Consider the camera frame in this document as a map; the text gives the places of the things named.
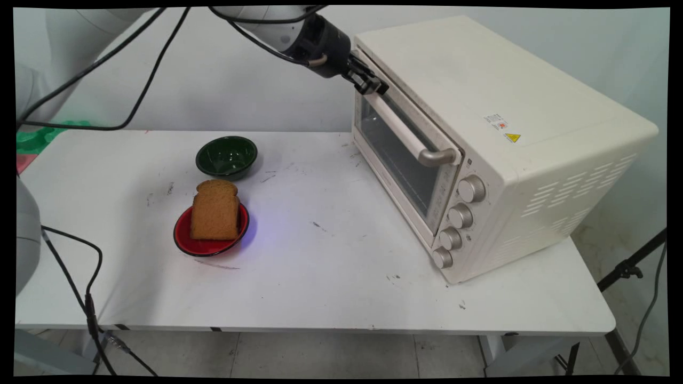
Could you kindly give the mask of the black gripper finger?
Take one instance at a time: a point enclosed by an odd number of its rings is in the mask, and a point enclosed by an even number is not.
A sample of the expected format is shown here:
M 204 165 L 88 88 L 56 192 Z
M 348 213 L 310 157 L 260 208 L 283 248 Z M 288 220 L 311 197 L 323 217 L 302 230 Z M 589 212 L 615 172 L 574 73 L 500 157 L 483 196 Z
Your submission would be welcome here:
M 390 87 L 385 83 L 385 81 L 374 75 L 373 72 L 348 72 L 347 74 L 343 74 L 343 78 L 351 82 L 356 92 L 358 92 L 360 95 L 383 95 Z
M 357 52 L 350 52 L 351 82 L 382 82 L 383 80 L 369 68 Z

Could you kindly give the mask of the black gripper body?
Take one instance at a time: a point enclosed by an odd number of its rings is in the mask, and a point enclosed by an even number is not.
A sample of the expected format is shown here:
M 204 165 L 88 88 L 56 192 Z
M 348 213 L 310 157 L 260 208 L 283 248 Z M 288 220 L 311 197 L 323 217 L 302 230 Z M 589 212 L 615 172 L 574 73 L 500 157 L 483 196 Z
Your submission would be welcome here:
M 351 39 L 321 15 L 303 20 L 291 46 L 291 58 L 307 62 L 307 68 L 323 78 L 347 74 L 350 52 Z

